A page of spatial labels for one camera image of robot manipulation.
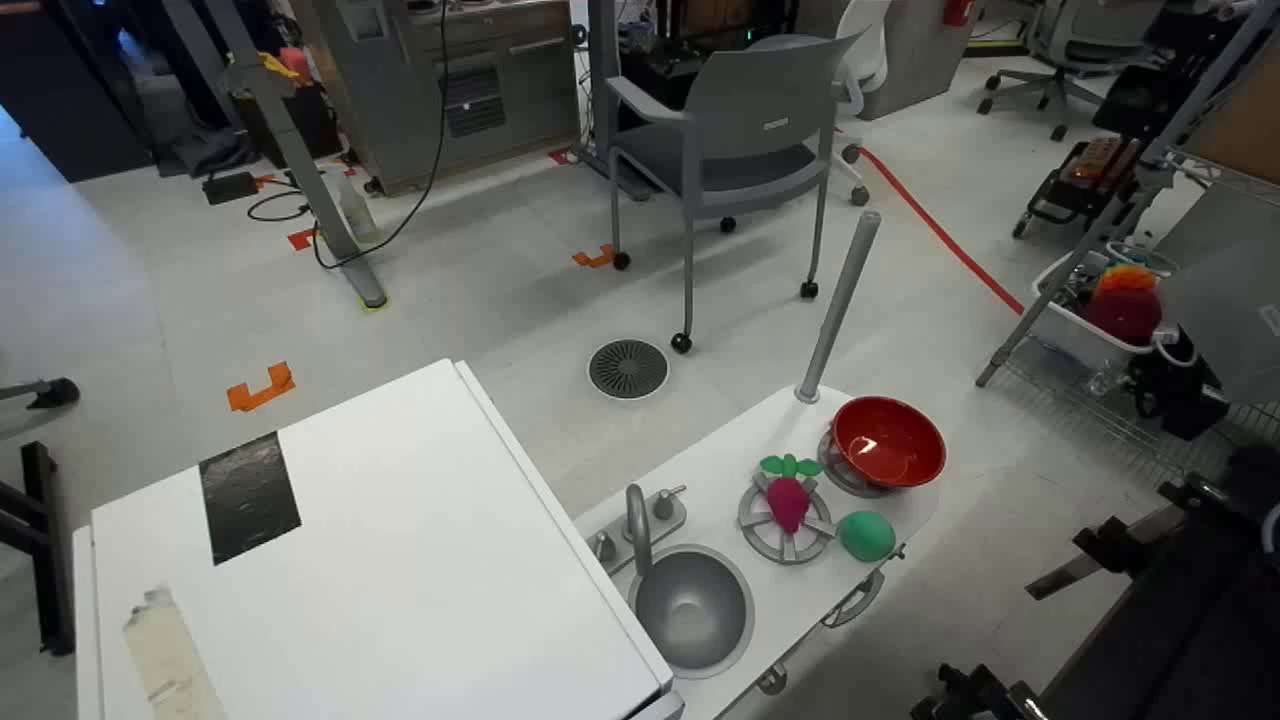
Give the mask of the green plushie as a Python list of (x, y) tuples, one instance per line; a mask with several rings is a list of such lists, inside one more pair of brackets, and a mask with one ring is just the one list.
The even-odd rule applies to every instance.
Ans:
[(892, 520), (880, 512), (848, 512), (836, 524), (836, 536), (840, 536), (840, 548), (860, 564), (892, 560), (900, 552), (900, 536)]

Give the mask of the round floor drain cover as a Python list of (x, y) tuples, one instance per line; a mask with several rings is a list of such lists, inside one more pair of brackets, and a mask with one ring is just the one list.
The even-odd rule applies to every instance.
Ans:
[(588, 380), (616, 400), (652, 396), (668, 380), (668, 360), (648, 340), (608, 340), (588, 360)]

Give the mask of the grey toy faucet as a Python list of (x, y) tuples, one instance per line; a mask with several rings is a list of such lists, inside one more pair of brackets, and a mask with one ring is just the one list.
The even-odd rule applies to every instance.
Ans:
[(652, 524), (648, 524), (648, 496), (640, 484), (624, 488), (624, 504), (628, 504), (628, 536), (632, 536), (632, 556), (636, 556), (636, 572), (652, 572)]

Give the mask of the grey toy stove burner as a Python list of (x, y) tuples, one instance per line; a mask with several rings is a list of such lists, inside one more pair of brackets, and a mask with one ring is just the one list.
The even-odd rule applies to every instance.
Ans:
[(832, 512), (804, 480), (756, 480), (736, 508), (736, 528), (772, 564), (812, 564), (836, 540)]

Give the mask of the white toy kitchen counter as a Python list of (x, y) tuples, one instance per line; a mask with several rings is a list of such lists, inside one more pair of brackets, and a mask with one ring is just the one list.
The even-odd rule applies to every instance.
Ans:
[[(684, 548), (712, 552), (740, 572), (752, 596), (752, 632), (736, 660), (720, 664), (716, 672), (676, 672), (664, 660), (672, 668), (672, 688), (660, 696), (660, 704), (672, 708), (676, 720), (716, 720), (748, 688), (776, 680), (780, 660), (812, 628), (852, 624), (884, 588), (880, 560), (852, 560), (840, 548), (840, 536), (812, 564), (772, 564), (748, 548), (736, 528), (736, 508), (740, 496), (760, 480), (764, 456), (800, 456), (820, 464), (816, 496), (832, 512), (832, 528), (848, 512), (880, 512), (892, 520), (904, 548), (936, 508), (932, 488), (856, 496), (828, 480), (828, 420), (840, 404), (840, 392), (820, 392), (816, 404), (776, 392), (640, 480), (648, 508), (668, 508), (668, 516), (648, 520), (652, 560)], [(628, 600), (640, 572), (628, 540), (624, 496), (600, 500), (576, 520), (576, 528)]]

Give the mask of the grey toy sink basin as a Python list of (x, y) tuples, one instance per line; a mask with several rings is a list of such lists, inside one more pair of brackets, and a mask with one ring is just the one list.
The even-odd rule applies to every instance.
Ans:
[(740, 572), (712, 552), (668, 552), (632, 580), (632, 612), (676, 672), (716, 672), (752, 632)]

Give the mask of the grey chair on casters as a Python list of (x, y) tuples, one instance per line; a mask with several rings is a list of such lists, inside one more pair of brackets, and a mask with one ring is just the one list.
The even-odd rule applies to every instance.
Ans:
[[(788, 204), (804, 192), (828, 212), (832, 136), (840, 104), (840, 64), (848, 40), (764, 36), (748, 48), (712, 52), (684, 104), (668, 108), (628, 76), (608, 80), (608, 96), (636, 112), (636, 128), (608, 140), (608, 212), (620, 212), (620, 168), (632, 164), (664, 188), (684, 224), (684, 292), (672, 348), (692, 348), (696, 316), (696, 224), (736, 220)], [(812, 220), (808, 272), (800, 296), (816, 300), (824, 220)]]

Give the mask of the white cabinet top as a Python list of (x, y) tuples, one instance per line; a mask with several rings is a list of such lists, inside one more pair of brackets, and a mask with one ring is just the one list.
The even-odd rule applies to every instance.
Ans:
[(300, 524), (212, 556), (192, 468), (76, 532), (76, 716), (676, 720), (672, 664), (460, 360), (276, 432)]

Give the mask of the grey metal cabinet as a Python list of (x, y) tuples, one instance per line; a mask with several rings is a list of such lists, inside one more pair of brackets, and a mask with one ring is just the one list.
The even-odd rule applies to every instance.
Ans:
[(380, 192), (576, 136), (568, 0), (292, 0)]

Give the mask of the white bin with toys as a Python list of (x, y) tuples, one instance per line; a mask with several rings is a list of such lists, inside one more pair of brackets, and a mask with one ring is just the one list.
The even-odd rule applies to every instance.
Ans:
[(1044, 344), (1088, 368), (1152, 352), (1152, 332), (1164, 320), (1164, 276), (1152, 264), (1120, 252), (1092, 252), (1060, 288), (1052, 288), (1060, 268), (1064, 260), (1032, 280), (1032, 292), (1048, 300), (1036, 324)]

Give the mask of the grey metal stand leg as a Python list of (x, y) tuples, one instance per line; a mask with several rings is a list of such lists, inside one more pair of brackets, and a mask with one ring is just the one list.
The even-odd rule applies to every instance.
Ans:
[(388, 292), (384, 292), (380, 276), (368, 268), (364, 252), (356, 248), (340, 208), (332, 204), (328, 184), (320, 180), (320, 168), (304, 144), (304, 132), (296, 128), (296, 120), (288, 112), (292, 84), (260, 64), (252, 32), (244, 28), (232, 0), (208, 0), (208, 12), (228, 44), (228, 84), (256, 100), (296, 188), (304, 192), (304, 200), (316, 216), (320, 240), (332, 256), (336, 272), (352, 284), (352, 292), (368, 308), (384, 308)]

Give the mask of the black office chair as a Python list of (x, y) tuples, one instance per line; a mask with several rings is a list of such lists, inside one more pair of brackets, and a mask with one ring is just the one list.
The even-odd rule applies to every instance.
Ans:
[(1052, 140), (1064, 140), (1072, 104), (1096, 100), (1088, 80), (1116, 76), (1140, 60), (1144, 36), (1160, 12), (1164, 0), (1036, 0), (1032, 20), (1020, 32), (1036, 72), (996, 68), (984, 80), (976, 112), (988, 116), (1000, 92), (1024, 84), (1036, 88), (1036, 108), (1056, 112)]

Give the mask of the black tripod at left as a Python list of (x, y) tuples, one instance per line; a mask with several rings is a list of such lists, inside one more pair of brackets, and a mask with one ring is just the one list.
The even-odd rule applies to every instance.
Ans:
[(56, 476), (60, 464), (40, 440), (20, 448), (20, 480), (0, 484), (0, 544), (24, 552), (32, 564), (40, 648), (48, 656), (72, 656), (76, 624), (52, 504)]

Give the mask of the grey upright post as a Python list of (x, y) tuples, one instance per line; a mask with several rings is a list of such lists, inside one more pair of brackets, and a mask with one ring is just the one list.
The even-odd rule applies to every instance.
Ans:
[(808, 368), (804, 368), (804, 376), (796, 384), (796, 400), (800, 404), (816, 404), (820, 400), (820, 384), (824, 384), (828, 360), (836, 352), (840, 328), (848, 320), (848, 308), (852, 308), (856, 284), (864, 276), (864, 264), (868, 264), (868, 256), (876, 248), (876, 236), (880, 236), (880, 212), (864, 212), (856, 220), (852, 240), (848, 240), (848, 252), (844, 252), (844, 264), (840, 264), (824, 324), (820, 324), (812, 356), (808, 356)]

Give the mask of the orange floor tape bracket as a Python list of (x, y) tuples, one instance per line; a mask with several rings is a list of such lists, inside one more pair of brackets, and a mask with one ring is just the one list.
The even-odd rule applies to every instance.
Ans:
[(288, 360), (280, 360), (280, 364), (268, 364), (264, 384), (232, 384), (224, 396), (228, 396), (232, 412), (256, 412), (256, 408), (288, 396), (292, 388), (296, 388), (296, 376), (292, 376)]

